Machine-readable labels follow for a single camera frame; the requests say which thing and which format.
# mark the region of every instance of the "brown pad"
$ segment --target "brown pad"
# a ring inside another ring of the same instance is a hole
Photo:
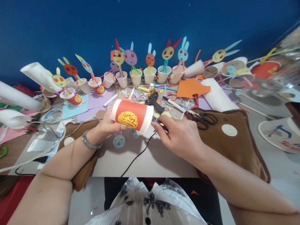
[[[90,130],[98,125],[99,121],[98,120],[92,120],[88,122],[84,122],[76,132],[74,132],[70,137],[74,138],[76,140],[77,138],[81,137],[83,133],[86,130]],[[66,136],[72,133],[73,131],[76,130],[76,128],[80,125],[80,123],[72,124],[69,123],[67,124],[67,132]],[[64,146],[64,140],[63,139],[58,147],[58,151],[62,149]],[[73,183],[73,189],[76,191],[80,191],[83,189],[84,185],[86,184],[89,175],[91,174],[94,163],[97,159],[97,151],[92,155],[92,157],[85,163],[85,165],[78,171],[78,173],[73,177],[72,183]]]
[[[219,122],[215,125],[209,125],[208,130],[198,129],[202,141],[225,156],[227,159],[238,164],[240,167],[248,170],[257,177],[261,178],[267,183],[270,183],[271,177],[268,168],[259,153],[254,138],[251,134],[247,113],[243,110],[231,110],[226,112],[218,112],[212,110],[202,110],[200,108],[193,108],[192,111],[196,113],[211,113],[215,115]],[[237,129],[235,137],[227,136],[221,130],[222,125],[230,124]],[[210,182],[208,176],[200,172],[200,177]]]

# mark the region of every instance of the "orange paper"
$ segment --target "orange paper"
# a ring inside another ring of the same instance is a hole
[[[198,75],[195,78],[180,81],[177,97],[195,98],[193,97],[194,94],[198,94],[198,96],[200,96],[204,93],[210,92],[210,86],[202,85],[199,80],[200,77],[201,75]]]

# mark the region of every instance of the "white blouse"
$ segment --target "white blouse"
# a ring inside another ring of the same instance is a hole
[[[154,184],[149,192],[143,182],[130,177],[123,185],[109,210],[88,223],[109,225],[174,225],[207,224],[186,192],[166,178]]]

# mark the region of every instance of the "scissors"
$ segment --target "scissors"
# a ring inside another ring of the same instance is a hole
[[[204,127],[199,126],[197,123],[197,127],[200,130],[208,130],[209,129],[209,125],[215,125],[219,122],[218,118],[210,113],[196,113],[190,109],[188,109],[187,107],[185,107],[183,104],[181,104],[181,107],[184,108],[188,113],[192,114],[194,116],[193,121],[195,122],[201,122],[201,124],[204,125]]]

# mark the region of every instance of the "glue stick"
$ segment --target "glue stick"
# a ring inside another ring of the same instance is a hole
[[[153,94],[154,84],[151,83],[149,87],[149,97]]]

